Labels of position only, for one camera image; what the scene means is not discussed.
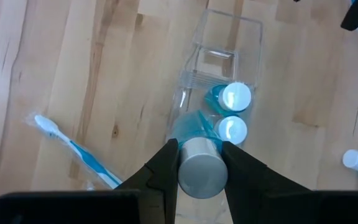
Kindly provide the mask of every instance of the wooden surface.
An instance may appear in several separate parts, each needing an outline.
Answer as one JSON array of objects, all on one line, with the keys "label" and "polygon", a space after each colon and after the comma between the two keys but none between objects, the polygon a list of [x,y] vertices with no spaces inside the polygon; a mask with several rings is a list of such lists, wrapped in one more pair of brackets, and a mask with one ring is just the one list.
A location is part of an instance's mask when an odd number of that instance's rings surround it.
[{"label": "wooden surface", "polygon": [[[206,7],[264,23],[246,150],[311,189],[358,189],[341,164],[358,149],[358,33],[339,26],[348,1],[0,0],[0,195],[89,179],[70,150],[29,125],[34,113],[123,179],[137,171],[163,145]],[[226,208],[178,200],[230,223]]]}]

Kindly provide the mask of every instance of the metal cylinder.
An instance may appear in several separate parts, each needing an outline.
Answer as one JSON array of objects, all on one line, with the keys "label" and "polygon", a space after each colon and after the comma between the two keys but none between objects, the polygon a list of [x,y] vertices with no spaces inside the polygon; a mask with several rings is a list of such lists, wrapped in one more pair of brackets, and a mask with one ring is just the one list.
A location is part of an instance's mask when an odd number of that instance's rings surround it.
[{"label": "metal cylinder", "polygon": [[227,182],[227,167],[216,145],[207,138],[192,138],[180,149],[180,187],[194,198],[210,198]]}]

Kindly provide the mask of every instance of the toothbrush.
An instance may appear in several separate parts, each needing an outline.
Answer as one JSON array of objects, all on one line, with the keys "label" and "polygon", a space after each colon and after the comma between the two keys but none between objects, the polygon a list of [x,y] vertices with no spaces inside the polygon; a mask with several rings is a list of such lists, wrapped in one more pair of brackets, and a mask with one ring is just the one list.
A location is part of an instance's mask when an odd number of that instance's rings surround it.
[{"label": "toothbrush", "polygon": [[78,155],[78,157],[85,163],[91,170],[93,170],[102,180],[105,181],[112,189],[118,187],[118,185],[122,184],[122,181],[108,171],[104,166],[98,162],[98,160],[92,156],[86,149],[82,148],[78,144],[76,144],[73,140],[64,135],[57,126],[56,123],[51,121],[50,119],[42,116],[35,115],[35,122],[37,126],[45,133],[47,133],[50,137],[57,137],[61,139],[64,143],[68,144],[69,147]]}]

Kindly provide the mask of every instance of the toothbrush head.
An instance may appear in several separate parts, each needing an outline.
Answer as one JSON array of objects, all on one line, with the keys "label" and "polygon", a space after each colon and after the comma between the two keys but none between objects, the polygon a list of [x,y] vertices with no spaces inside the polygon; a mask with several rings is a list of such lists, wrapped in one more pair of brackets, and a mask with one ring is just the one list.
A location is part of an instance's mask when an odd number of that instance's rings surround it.
[{"label": "toothbrush head", "polygon": [[47,136],[51,138],[57,138],[59,131],[59,127],[56,123],[51,121],[50,119],[42,116],[42,115],[35,115],[34,116],[35,123],[37,124],[37,127],[44,132]]}]

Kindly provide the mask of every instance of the wooden table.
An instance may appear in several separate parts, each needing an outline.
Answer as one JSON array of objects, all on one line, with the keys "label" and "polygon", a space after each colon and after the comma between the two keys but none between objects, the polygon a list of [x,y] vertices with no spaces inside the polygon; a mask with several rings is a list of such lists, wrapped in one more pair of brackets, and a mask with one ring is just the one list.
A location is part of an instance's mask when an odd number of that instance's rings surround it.
[{"label": "wooden table", "polygon": [[32,126],[35,113],[123,179],[137,171],[164,144],[206,7],[264,23],[246,150],[311,189],[358,189],[341,164],[358,149],[358,33],[340,28],[347,1],[0,0],[0,195],[89,179]]}]

